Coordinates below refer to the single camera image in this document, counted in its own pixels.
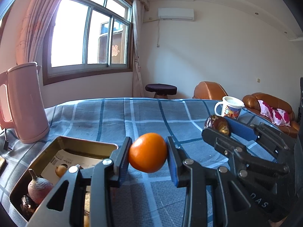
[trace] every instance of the white wall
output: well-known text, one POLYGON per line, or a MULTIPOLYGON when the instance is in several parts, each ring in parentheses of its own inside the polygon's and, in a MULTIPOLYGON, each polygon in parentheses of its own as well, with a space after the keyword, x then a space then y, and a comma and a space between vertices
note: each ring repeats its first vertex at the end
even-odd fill
POLYGON ((302 54, 283 34, 245 12, 203 1, 152 2, 145 19, 157 19, 159 7, 193 8, 195 22, 160 21, 159 48, 158 22, 143 24, 140 64, 144 86, 175 85, 175 98, 191 98, 199 82, 214 81, 239 99, 265 92, 289 102, 297 112, 302 54))
MULTIPOLYGON (((16 44, 30 1, 16 0, 13 4, 0 45, 0 72, 17 64, 16 44)), ((40 52, 40 56, 37 58, 38 65, 42 64, 41 59, 40 52)), ((44 107, 51 107, 70 100, 132 96, 132 72, 96 75, 43 86, 41 71, 39 82, 44 107)), ((3 86, 0 88, 0 100, 4 116, 10 120, 3 86)))

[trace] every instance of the curtain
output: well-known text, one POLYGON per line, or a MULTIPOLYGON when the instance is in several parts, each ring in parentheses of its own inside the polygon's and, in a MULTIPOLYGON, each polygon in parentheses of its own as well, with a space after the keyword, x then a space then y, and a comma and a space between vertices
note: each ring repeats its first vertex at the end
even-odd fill
POLYGON ((148 0, 133 0, 132 12, 134 23, 134 63, 133 63, 133 97, 144 97, 141 67, 139 64, 139 46, 144 11, 149 10, 148 0))
POLYGON ((138 49, 140 45, 141 27, 143 24, 144 4, 139 0, 133 1, 133 22, 134 22, 134 64, 133 64, 133 97, 144 97, 141 67, 139 64, 138 49))
POLYGON ((31 0, 16 46, 17 64, 35 61, 60 0, 31 0))

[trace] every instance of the pink kettle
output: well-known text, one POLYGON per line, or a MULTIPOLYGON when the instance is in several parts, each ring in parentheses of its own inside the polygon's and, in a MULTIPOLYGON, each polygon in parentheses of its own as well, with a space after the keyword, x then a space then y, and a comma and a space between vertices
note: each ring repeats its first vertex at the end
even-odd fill
POLYGON ((14 66, 0 74, 0 86, 6 86, 7 102, 12 117, 4 119, 0 104, 0 126, 14 128, 22 143, 33 143, 49 132, 37 73, 37 63, 14 66))

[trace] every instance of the white mug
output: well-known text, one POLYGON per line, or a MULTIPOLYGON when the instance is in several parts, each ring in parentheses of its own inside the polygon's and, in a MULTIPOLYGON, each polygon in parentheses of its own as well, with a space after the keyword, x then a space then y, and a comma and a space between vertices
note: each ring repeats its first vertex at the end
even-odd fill
POLYGON ((233 119, 238 119, 241 109, 244 107, 244 103, 232 96, 225 96, 222 98, 222 102, 218 102, 215 105, 215 114, 217 116, 228 116, 233 119), (217 113, 217 107, 222 104, 222 112, 221 114, 217 113))

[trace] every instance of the bed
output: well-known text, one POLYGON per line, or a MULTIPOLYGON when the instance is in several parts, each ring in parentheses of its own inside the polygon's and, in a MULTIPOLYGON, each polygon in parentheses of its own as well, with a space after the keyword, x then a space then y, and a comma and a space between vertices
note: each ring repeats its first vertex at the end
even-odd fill
MULTIPOLYGON (((227 159, 201 138, 204 122, 214 113, 216 103, 198 99, 113 98, 72 101, 47 108, 45 111, 51 128, 40 141, 25 145, 17 139, 14 130, 7 132, 13 151, 0 149, 0 154, 7 160, 7 166, 0 175, 1 203, 17 226, 26 225, 9 202, 9 194, 31 161, 59 135, 121 146, 126 136, 135 140, 147 132, 156 132, 163 137, 172 136, 177 146, 203 166, 228 167, 227 159)), ((245 108, 239 120, 246 124, 264 122, 271 125, 245 108)), ((254 141, 246 141, 236 135, 232 137, 245 144, 252 155, 274 161, 254 141)), ((0 144, 3 143, 4 134, 1 134, 0 144)), ((207 197, 211 202, 209 189, 207 197)), ((117 190, 113 202, 116 227, 182 226, 184 202, 185 188, 173 186, 167 163, 152 174, 129 166, 127 179, 117 190)), ((211 208, 208 223, 212 226, 211 208)))

